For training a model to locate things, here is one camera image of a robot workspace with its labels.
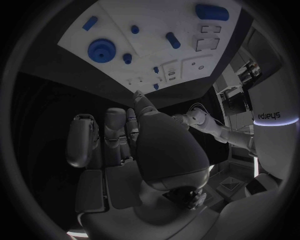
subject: light strip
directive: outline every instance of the light strip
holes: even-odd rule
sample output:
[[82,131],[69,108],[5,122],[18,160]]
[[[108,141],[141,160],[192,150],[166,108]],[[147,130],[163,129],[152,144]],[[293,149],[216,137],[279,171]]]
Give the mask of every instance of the light strip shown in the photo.
[[266,124],[266,123],[258,123],[256,121],[254,121],[253,123],[257,126],[265,126],[265,127],[276,127],[276,126],[285,126],[285,125],[290,125],[290,124],[294,124],[295,122],[297,122],[299,120],[299,117],[296,118],[295,120],[293,121],[287,121],[287,122],[284,122],[284,123],[275,123],[275,124]]
[[72,237],[79,237],[79,238],[88,238],[89,237],[86,233],[80,233],[80,232],[68,231],[66,234],[68,234]]
[[254,157],[254,177],[259,175],[259,160],[257,157]]

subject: blue knob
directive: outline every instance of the blue knob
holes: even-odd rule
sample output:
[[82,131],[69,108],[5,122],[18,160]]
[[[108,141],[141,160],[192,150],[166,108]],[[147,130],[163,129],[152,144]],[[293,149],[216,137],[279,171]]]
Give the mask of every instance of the blue knob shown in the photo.
[[95,23],[98,21],[98,18],[96,16],[90,17],[89,20],[82,26],[82,28],[86,31],[90,30],[92,26],[95,25]]
[[133,60],[133,56],[130,53],[126,53],[123,55],[123,61],[125,62],[125,64],[131,64]]
[[160,86],[159,86],[158,83],[155,83],[155,84],[153,85],[153,87],[154,87],[155,90],[158,90],[158,89],[160,88]]
[[168,32],[165,35],[166,39],[168,39],[168,41],[170,42],[170,44],[172,45],[172,47],[174,49],[178,49],[180,47],[180,42],[178,41],[178,39],[174,36],[173,32]]
[[112,41],[101,38],[89,45],[87,54],[94,62],[103,64],[116,56],[116,47]]
[[195,10],[198,18],[202,20],[227,21],[229,19],[227,9],[221,6],[198,4],[196,5]]
[[159,73],[159,68],[157,67],[157,66],[155,66],[154,68],[153,68],[153,70],[154,70],[154,72],[156,73],[156,74],[158,74]]
[[132,32],[133,34],[138,34],[138,33],[140,32],[140,29],[139,29],[138,26],[133,25],[133,26],[131,27],[131,32]]

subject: robotic hand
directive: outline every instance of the robotic hand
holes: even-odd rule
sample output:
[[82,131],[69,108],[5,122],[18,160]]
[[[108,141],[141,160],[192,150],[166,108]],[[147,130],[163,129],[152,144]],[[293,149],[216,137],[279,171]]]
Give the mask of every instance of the robotic hand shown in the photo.
[[247,149],[251,156],[257,155],[254,138],[249,134],[234,131],[226,126],[220,126],[207,112],[195,107],[186,114],[176,114],[173,118],[181,123],[186,129],[193,127],[203,133],[211,134],[221,143],[230,143],[243,149]]

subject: glowing blue light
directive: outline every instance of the glowing blue light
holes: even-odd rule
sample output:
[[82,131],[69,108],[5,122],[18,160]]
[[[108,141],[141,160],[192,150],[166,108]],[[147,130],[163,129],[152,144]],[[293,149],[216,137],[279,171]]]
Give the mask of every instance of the glowing blue light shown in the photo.
[[296,118],[293,121],[287,121],[284,123],[258,123],[256,121],[254,121],[253,123],[257,126],[265,126],[265,127],[276,127],[276,126],[285,126],[285,125],[290,125],[290,124],[294,124],[295,122],[297,122],[299,120],[299,117]]

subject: sharpa logo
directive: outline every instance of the sharpa logo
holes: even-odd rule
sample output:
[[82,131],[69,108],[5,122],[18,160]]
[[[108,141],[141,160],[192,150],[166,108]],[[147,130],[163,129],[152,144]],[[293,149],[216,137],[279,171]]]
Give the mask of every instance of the sharpa logo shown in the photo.
[[280,118],[280,112],[274,112],[274,113],[263,113],[258,115],[258,119],[279,119]]

